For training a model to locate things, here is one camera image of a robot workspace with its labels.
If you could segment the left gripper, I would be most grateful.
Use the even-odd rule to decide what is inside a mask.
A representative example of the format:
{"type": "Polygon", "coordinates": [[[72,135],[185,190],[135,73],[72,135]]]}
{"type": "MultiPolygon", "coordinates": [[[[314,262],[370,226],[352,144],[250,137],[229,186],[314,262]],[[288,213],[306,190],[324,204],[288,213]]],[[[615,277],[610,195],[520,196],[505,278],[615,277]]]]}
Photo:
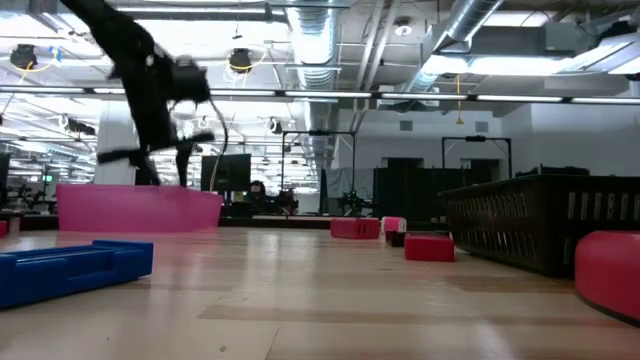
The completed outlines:
{"type": "Polygon", "coordinates": [[[214,140],[215,136],[211,132],[204,132],[191,137],[179,137],[165,100],[130,103],[130,110],[139,138],[139,147],[100,152],[97,162],[106,164],[127,159],[136,169],[136,185],[159,186],[159,175],[149,155],[155,151],[175,148],[179,184],[186,188],[188,164],[197,143],[214,140]]]}

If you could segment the small blue rectangular box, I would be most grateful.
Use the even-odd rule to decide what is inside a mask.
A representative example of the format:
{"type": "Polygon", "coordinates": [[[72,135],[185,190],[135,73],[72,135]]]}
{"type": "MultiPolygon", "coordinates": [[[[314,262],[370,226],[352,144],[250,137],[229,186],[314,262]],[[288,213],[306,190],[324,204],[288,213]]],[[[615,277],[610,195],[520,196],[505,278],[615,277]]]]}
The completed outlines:
{"type": "Polygon", "coordinates": [[[0,309],[137,280],[152,273],[153,255],[150,242],[114,240],[0,253],[0,309]]]}

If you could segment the red rectangular box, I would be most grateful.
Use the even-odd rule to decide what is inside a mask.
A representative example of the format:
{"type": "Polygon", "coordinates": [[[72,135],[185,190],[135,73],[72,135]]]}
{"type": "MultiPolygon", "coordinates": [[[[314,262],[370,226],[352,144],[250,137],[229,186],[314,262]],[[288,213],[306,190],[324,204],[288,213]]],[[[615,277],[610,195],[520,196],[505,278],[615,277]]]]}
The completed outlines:
{"type": "Polygon", "coordinates": [[[334,218],[330,222],[330,234],[334,238],[368,240],[378,239],[380,221],[376,218],[334,218]]]}
{"type": "Polygon", "coordinates": [[[404,240],[404,256],[411,261],[454,262],[452,239],[439,234],[409,234],[404,240]]]}

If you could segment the pink translucent plastic bin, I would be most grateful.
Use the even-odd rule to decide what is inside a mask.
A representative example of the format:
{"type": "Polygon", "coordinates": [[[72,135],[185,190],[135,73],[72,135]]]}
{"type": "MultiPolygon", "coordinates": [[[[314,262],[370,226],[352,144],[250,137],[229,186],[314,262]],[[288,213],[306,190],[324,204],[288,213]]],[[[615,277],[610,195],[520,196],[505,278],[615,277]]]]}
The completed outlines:
{"type": "Polygon", "coordinates": [[[73,185],[56,188],[59,229],[181,233],[218,225],[223,198],[179,186],[73,185]]]}

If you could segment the black background monitor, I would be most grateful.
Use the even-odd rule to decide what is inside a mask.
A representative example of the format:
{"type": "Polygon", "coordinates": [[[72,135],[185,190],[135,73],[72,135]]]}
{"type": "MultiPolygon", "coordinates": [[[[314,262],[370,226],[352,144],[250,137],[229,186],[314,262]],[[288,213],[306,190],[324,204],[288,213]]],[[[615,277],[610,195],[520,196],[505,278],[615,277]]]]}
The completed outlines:
{"type": "Polygon", "coordinates": [[[225,154],[201,158],[202,191],[245,191],[251,184],[251,155],[225,154]]]}

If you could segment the white building column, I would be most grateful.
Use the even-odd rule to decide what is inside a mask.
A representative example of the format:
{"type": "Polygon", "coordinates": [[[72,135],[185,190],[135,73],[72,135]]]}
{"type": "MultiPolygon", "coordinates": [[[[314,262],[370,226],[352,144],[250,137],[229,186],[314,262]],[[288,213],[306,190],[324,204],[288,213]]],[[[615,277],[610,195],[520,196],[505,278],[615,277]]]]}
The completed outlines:
{"type": "MultiPolygon", "coordinates": [[[[103,101],[97,132],[97,152],[138,148],[135,124],[124,101],[103,101]]],[[[134,185],[136,170],[127,159],[97,165],[95,184],[134,185]]]]}

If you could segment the black cabinet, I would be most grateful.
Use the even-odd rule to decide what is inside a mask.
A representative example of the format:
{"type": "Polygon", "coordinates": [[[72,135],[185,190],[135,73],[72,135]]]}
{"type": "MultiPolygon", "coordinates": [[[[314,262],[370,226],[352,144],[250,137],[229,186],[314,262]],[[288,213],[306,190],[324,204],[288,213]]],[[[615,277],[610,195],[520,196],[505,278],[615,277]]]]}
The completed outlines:
{"type": "Polygon", "coordinates": [[[489,168],[378,168],[373,175],[373,214],[407,221],[428,221],[445,215],[438,194],[499,179],[489,168]]]}

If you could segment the black mesh basket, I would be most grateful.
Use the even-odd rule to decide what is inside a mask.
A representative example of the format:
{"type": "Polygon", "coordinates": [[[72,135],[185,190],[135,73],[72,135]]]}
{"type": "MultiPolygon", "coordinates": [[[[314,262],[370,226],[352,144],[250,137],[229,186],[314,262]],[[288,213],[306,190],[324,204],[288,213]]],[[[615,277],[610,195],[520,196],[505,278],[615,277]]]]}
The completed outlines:
{"type": "Polygon", "coordinates": [[[640,230],[640,177],[541,174],[439,194],[455,245],[550,277],[573,274],[577,243],[640,230]]]}

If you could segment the black metal frame stand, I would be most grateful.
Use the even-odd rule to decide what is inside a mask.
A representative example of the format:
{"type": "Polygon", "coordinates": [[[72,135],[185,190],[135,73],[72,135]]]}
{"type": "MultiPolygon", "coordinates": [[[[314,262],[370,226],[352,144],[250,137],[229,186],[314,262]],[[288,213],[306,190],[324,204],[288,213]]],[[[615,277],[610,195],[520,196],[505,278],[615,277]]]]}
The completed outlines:
{"type": "Polygon", "coordinates": [[[473,136],[447,136],[441,138],[441,168],[446,168],[446,142],[447,141],[464,141],[468,143],[481,143],[491,141],[494,144],[497,141],[502,141],[507,145],[507,164],[508,164],[508,177],[509,179],[513,178],[513,153],[512,153],[512,140],[507,137],[486,137],[482,135],[473,135],[473,136]]]}
{"type": "Polygon", "coordinates": [[[343,137],[349,137],[347,147],[351,150],[351,168],[355,169],[357,133],[353,131],[335,130],[284,130],[280,140],[280,165],[281,178],[284,178],[284,161],[286,154],[294,146],[309,147],[310,150],[305,156],[308,166],[314,171],[329,169],[337,158],[335,154],[336,146],[343,137]]]}

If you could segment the long ceiling light rail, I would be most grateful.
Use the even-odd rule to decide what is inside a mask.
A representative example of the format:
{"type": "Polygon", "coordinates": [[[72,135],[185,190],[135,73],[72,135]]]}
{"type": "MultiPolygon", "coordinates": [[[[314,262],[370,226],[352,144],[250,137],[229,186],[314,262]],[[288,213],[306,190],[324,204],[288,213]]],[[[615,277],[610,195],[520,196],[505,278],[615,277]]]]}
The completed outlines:
{"type": "MultiPolygon", "coordinates": [[[[122,88],[112,87],[51,87],[0,85],[0,93],[47,94],[47,95],[124,95],[122,88]]],[[[251,98],[300,98],[300,99],[363,99],[388,101],[453,101],[453,102],[499,102],[499,103],[554,103],[575,105],[640,105],[640,97],[570,97],[570,96],[530,96],[497,94],[457,94],[457,93],[405,93],[405,92],[363,92],[363,91],[312,91],[312,90],[251,90],[212,89],[212,97],[251,98]]]]}

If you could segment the silver ventilation duct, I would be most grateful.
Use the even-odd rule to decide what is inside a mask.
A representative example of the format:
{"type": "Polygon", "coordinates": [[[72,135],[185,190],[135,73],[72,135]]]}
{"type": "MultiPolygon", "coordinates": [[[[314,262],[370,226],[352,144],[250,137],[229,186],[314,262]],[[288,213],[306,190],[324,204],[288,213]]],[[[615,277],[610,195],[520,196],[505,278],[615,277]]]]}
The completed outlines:
{"type": "MultiPolygon", "coordinates": [[[[298,70],[299,87],[307,91],[334,90],[339,11],[329,7],[332,0],[292,1],[286,14],[294,59],[302,65],[298,70]]],[[[337,131],[338,115],[337,99],[310,99],[305,105],[306,126],[311,131],[337,131]]]]}
{"type": "Polygon", "coordinates": [[[503,2],[504,0],[456,0],[450,15],[428,28],[421,44],[423,63],[402,91],[423,93],[432,88],[437,78],[449,72],[454,63],[447,55],[468,54],[474,35],[503,2]]]}

